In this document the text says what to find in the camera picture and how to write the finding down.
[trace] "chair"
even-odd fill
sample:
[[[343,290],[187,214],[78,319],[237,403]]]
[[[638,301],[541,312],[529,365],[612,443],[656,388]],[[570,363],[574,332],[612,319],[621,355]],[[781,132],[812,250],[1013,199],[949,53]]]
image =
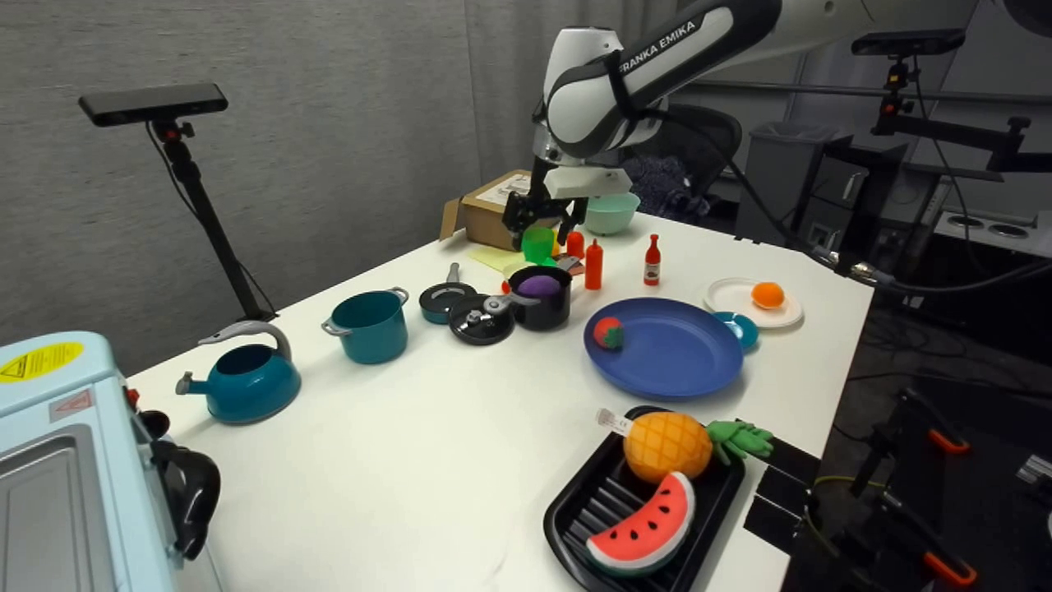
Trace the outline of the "chair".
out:
[[[621,160],[640,212],[723,228],[720,222],[734,222],[736,205],[714,199],[710,189],[736,154],[741,126],[703,107],[670,107],[667,111],[691,128],[665,121],[650,142],[627,148]]]

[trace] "toy watermelon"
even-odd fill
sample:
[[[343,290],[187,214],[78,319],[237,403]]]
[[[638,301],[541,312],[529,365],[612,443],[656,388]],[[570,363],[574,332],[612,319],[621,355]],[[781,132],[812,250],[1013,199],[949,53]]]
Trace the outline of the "toy watermelon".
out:
[[[673,469],[640,509],[588,535],[588,555],[614,575],[653,571],[679,549],[691,520],[694,488]]]

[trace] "black tray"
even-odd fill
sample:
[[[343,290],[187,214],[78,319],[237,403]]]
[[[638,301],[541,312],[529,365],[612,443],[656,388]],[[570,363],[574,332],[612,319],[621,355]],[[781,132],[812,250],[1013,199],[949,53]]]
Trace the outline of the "black tray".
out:
[[[640,404],[623,417],[640,417],[648,410],[665,408]],[[687,592],[727,517],[736,488],[741,485],[746,468],[738,460],[727,468],[714,458],[714,464],[695,482],[691,482],[695,492],[695,512],[679,549],[656,571],[609,575],[588,558],[586,541],[621,522],[653,492],[650,485],[638,482],[627,469],[621,443],[621,435],[609,435],[586,460],[586,468],[552,499],[552,507],[546,509],[546,541],[562,570],[588,592]]]

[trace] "table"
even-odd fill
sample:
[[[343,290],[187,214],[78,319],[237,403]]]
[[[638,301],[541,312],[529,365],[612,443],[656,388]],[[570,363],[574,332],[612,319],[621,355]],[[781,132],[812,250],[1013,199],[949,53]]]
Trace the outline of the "table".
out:
[[[645,247],[661,233],[661,286],[645,286]],[[597,408],[640,404],[588,363],[580,330],[627,297],[695,302],[727,275],[780,280],[805,324],[762,336],[741,380],[720,399],[673,404],[699,422],[746,417],[821,458],[870,290],[780,247],[638,214],[603,236],[603,286],[570,286],[568,327],[517,330],[489,348],[461,344],[423,324],[416,293],[461,261],[464,283],[497,293],[498,274],[470,244],[426,244],[362,275],[287,306],[275,327],[302,372],[300,399],[275,417],[227,427],[204,399],[173,395],[185,372],[208,375],[237,343],[198,344],[129,384],[142,408],[169,416],[169,441],[209,453],[222,496],[209,555],[233,592],[557,592],[574,581],[541,535],[541,512],[609,435]],[[405,286],[410,344],[387,365],[350,365],[322,332],[362,290]],[[741,529],[762,464],[746,482],[695,575],[695,590],[780,590],[789,555]]]

